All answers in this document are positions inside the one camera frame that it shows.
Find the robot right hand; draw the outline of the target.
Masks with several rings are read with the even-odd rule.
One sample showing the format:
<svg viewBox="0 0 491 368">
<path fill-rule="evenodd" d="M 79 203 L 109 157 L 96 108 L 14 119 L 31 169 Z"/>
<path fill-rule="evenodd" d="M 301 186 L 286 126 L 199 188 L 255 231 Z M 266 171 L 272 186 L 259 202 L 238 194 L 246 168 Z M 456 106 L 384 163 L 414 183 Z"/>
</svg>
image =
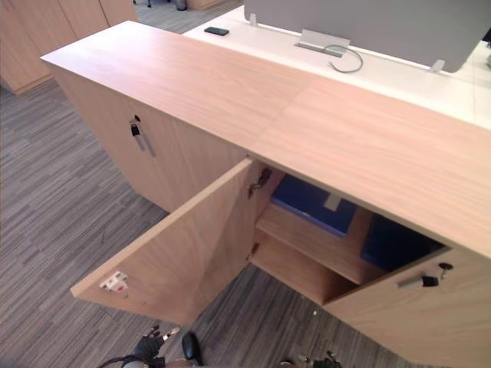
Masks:
<svg viewBox="0 0 491 368">
<path fill-rule="evenodd" d="M 312 368 L 342 368 L 335 354 L 328 350 L 324 358 L 314 359 L 306 355 L 297 355 L 297 359 Z"/>
</svg>

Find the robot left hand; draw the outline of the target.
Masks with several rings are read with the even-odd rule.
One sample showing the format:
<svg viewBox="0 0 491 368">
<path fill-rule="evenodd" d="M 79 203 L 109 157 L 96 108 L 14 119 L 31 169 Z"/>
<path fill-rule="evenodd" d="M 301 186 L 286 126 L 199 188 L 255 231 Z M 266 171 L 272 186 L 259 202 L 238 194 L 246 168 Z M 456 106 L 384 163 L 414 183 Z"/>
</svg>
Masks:
<svg viewBox="0 0 491 368">
<path fill-rule="evenodd" d="M 148 363 L 148 366 L 164 367 L 165 358 L 158 356 L 160 348 L 172 336 L 177 335 L 181 331 L 180 327 L 173 327 L 165 333 L 161 333 L 160 326 L 154 325 L 148 333 L 145 333 L 139 340 L 135 348 L 135 354 Z"/>
</svg>

